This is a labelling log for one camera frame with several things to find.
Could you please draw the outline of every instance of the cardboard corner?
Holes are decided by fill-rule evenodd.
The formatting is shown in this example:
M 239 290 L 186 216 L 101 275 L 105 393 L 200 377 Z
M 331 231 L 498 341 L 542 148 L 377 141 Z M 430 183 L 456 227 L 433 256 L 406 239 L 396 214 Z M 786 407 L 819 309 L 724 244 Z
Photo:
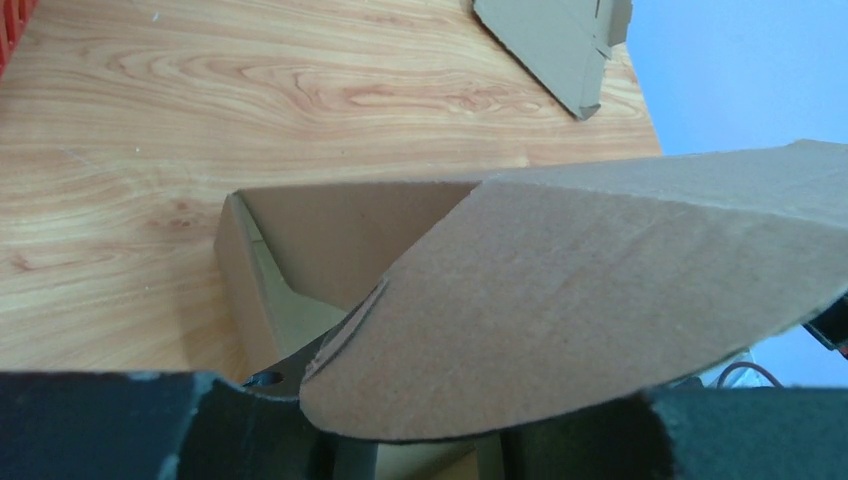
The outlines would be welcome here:
M 238 192 L 227 196 L 215 237 L 215 256 L 230 312 L 245 344 L 248 367 L 260 371 L 279 361 L 261 275 L 252 255 L 251 231 Z
M 598 111 L 604 63 L 627 37 L 631 0 L 475 0 L 473 8 L 578 120 Z

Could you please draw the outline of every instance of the black object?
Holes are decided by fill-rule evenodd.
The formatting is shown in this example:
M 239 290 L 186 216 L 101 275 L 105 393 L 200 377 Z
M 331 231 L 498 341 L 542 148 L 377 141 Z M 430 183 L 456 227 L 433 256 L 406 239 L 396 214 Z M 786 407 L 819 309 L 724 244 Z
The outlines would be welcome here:
M 654 389 L 481 441 L 480 478 L 844 478 L 846 406 L 844 389 Z
M 209 372 L 0 374 L 2 479 L 372 479 L 376 444 L 300 411 L 323 340 L 251 391 Z
M 848 295 L 834 302 L 804 327 L 829 350 L 848 346 Z

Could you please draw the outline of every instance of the light wood surface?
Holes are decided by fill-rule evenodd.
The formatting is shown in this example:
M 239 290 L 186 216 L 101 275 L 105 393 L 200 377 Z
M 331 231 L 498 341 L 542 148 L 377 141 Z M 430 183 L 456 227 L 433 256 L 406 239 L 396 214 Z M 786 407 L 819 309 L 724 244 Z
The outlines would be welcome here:
M 659 153 L 624 48 L 576 123 L 468 0 L 41 0 L 0 79 L 0 368 L 246 372 L 239 187 Z

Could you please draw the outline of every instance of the red object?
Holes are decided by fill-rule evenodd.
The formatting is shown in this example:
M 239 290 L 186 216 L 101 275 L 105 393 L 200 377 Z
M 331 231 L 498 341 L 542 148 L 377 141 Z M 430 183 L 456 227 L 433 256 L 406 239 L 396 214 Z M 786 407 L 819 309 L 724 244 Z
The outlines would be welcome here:
M 0 0 L 3 22 L 0 22 L 0 76 L 12 58 L 12 52 L 24 33 L 24 27 L 35 10 L 38 0 Z

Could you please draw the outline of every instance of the cardboard flap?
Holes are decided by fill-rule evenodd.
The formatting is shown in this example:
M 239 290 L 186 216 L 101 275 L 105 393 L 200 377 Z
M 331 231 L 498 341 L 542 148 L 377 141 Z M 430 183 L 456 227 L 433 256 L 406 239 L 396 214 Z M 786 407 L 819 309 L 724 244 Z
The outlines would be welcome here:
M 477 183 L 302 185 L 244 190 L 241 197 L 289 286 L 349 310 Z
M 264 296 L 263 276 L 253 255 L 253 232 L 241 218 L 243 204 L 237 195 L 229 195 L 221 211 L 215 253 L 218 268 L 224 273 L 227 299 L 237 322 L 248 364 L 258 371 L 279 360 L 273 326 L 265 320 L 272 316 Z
M 844 147 L 812 143 L 490 178 L 388 269 L 302 408 L 441 439 L 699 371 L 848 290 L 846 185 Z
M 627 36 L 630 0 L 475 0 L 474 11 L 575 117 L 600 108 L 610 47 Z

